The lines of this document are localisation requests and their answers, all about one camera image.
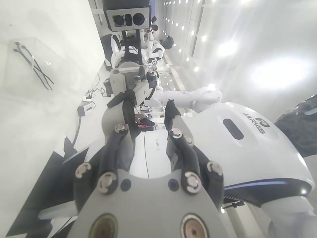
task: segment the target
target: silver bolt head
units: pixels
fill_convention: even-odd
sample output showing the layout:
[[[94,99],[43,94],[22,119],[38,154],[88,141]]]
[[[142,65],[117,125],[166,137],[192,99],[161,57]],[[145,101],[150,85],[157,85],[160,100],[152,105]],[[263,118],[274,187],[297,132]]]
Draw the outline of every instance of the silver bolt head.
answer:
[[[187,184],[188,184],[190,187],[197,188],[197,186],[198,186],[198,180],[196,179],[195,176],[190,176],[190,177],[187,178]]]
[[[187,178],[187,191],[189,191],[192,194],[197,194],[201,187],[201,180],[197,174],[194,172],[185,172],[185,177]]]
[[[116,127],[114,128],[116,133],[123,132],[124,130],[127,130],[127,129],[128,129],[128,126],[123,123],[117,124]]]
[[[108,192],[108,188],[112,185],[113,181],[117,179],[117,176],[113,172],[106,172],[100,176],[97,184],[97,189],[102,194]]]
[[[219,176],[223,175],[223,170],[222,170],[221,166],[218,163],[216,163],[216,162],[208,162],[207,163],[207,169],[210,172],[217,173]]]
[[[84,173],[91,170],[91,164],[88,162],[82,163],[80,166],[77,167],[75,171],[75,177],[80,179],[83,177]]]
[[[172,129],[172,133],[173,133],[173,137],[176,138],[176,139],[182,137],[182,135],[183,135],[181,130],[178,129],[178,128],[173,128]]]
[[[186,141],[187,141],[187,143],[190,145],[190,146],[193,146],[194,145],[194,143],[193,143],[193,140],[189,137],[189,136],[185,136],[185,139],[186,139]]]

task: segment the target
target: white ceiling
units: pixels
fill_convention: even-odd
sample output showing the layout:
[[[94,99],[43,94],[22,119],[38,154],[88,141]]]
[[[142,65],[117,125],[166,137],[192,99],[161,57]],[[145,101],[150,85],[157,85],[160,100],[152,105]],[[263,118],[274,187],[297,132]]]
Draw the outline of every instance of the white ceiling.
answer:
[[[213,83],[224,101],[246,105],[271,120],[316,94],[317,0],[178,1],[157,0],[157,23],[160,37],[170,35],[176,43],[167,53],[188,90]],[[224,52],[233,45],[236,52],[220,56],[220,45],[230,41]]]

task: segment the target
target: jarvis logo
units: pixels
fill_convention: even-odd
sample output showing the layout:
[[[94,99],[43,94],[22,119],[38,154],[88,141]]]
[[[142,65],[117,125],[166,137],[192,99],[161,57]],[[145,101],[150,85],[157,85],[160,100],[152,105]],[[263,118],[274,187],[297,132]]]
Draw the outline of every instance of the jarvis logo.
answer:
[[[259,120],[259,124],[264,126],[264,127],[270,127],[270,125],[265,121],[263,120],[262,118],[256,118],[256,120]]]
[[[270,127],[270,125],[262,118],[253,119],[249,114],[243,114],[253,123],[253,125],[258,129],[258,131],[261,134],[265,134],[265,131],[262,127]]]

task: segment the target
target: camera lens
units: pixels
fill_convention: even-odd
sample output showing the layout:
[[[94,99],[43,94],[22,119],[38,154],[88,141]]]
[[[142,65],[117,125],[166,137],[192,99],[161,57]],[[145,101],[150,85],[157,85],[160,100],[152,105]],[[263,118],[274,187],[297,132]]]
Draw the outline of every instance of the camera lens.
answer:
[[[133,15],[133,22],[135,25],[142,25],[144,23],[144,15],[141,13],[136,13]]]
[[[126,26],[126,24],[124,23],[124,16],[123,15],[114,15],[112,16],[113,22],[114,22],[114,26],[118,27],[118,26]]]
[[[89,238],[116,238],[118,235],[118,221],[112,214],[103,214],[93,223]]]

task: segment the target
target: blue light strip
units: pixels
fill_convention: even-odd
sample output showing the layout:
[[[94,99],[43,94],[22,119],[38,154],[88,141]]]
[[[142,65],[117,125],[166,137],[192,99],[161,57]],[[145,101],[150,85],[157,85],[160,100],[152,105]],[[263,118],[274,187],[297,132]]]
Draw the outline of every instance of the blue light strip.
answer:
[[[287,184],[286,181],[263,181],[263,182],[253,182],[253,183],[246,183],[241,185],[235,185],[230,187],[225,187],[225,190],[231,190],[236,188],[242,188],[242,187],[249,187],[249,186],[259,186],[259,185],[277,185],[277,184]]]

